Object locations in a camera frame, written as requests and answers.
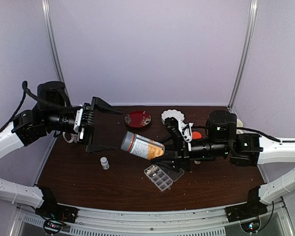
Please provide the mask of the orange pill bottle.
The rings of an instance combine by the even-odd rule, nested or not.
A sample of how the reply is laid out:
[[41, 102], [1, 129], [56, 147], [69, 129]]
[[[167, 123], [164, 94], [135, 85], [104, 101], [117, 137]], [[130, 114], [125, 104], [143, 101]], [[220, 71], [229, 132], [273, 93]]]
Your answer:
[[199, 140], [202, 138], [202, 134], [198, 131], [192, 132], [192, 140]]

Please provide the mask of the grey capped supplement bottle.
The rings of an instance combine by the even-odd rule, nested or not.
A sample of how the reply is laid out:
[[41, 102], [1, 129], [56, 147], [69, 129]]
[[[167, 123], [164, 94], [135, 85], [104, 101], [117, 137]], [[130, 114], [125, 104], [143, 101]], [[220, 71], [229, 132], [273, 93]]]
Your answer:
[[120, 149], [146, 160], [155, 159], [165, 153], [162, 143], [129, 131], [125, 134]]

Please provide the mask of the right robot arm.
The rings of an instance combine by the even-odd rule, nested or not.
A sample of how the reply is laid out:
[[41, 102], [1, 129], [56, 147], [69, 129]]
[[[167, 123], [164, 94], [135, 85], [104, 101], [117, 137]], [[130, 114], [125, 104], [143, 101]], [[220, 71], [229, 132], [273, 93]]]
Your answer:
[[[181, 168], [190, 169], [190, 162], [213, 161], [217, 157], [229, 158], [230, 164], [242, 167], [254, 167], [275, 162], [295, 163], [295, 138], [275, 138], [261, 131], [241, 128], [237, 134], [236, 114], [216, 110], [208, 115], [204, 126], [206, 138], [188, 141], [186, 131], [191, 125], [182, 127], [175, 118], [166, 118], [165, 127], [173, 141], [168, 153], [151, 160], [178, 172]], [[263, 185], [249, 190], [246, 203], [229, 206], [226, 212], [230, 221], [242, 216], [253, 217], [267, 213], [267, 206], [274, 200], [295, 190], [295, 167]]]

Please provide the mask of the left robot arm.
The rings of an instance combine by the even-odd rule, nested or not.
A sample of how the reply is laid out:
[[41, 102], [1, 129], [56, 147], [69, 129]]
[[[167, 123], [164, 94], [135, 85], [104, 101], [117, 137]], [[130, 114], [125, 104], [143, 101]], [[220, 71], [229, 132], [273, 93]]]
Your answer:
[[[77, 135], [77, 142], [85, 145], [87, 153], [112, 150], [111, 147], [95, 146], [92, 143], [95, 112], [120, 115], [121, 111], [115, 110], [99, 97], [93, 97], [91, 103], [72, 106], [65, 92], [65, 84], [60, 81], [38, 85], [36, 94], [28, 88], [27, 81], [23, 81], [22, 89], [21, 100], [29, 96], [36, 101], [36, 105], [23, 112], [18, 107], [0, 129], [0, 159], [57, 132]], [[48, 187], [30, 187], [0, 178], [0, 200], [41, 209], [50, 218], [57, 218], [61, 213]]]

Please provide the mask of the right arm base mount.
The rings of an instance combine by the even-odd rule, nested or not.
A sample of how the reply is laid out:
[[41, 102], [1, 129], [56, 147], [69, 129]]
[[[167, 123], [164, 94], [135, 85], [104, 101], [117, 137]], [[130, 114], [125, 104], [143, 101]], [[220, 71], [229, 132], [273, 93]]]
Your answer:
[[243, 231], [249, 234], [260, 231], [260, 215], [267, 213], [267, 205], [261, 203], [259, 189], [260, 186], [257, 186], [248, 192], [248, 199], [246, 203], [228, 206], [225, 208], [228, 222], [245, 221], [247, 219], [256, 217], [255, 220], [241, 223], [241, 228]]

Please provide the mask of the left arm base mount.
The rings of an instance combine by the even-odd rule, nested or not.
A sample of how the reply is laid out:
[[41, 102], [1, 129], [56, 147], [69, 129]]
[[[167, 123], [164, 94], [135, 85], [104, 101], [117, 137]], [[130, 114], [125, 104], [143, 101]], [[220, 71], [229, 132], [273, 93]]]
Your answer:
[[48, 187], [39, 187], [42, 192], [43, 203], [35, 209], [35, 213], [44, 219], [43, 230], [48, 235], [58, 234], [67, 223], [75, 223], [78, 209], [72, 206], [61, 205], [57, 202], [52, 190]]

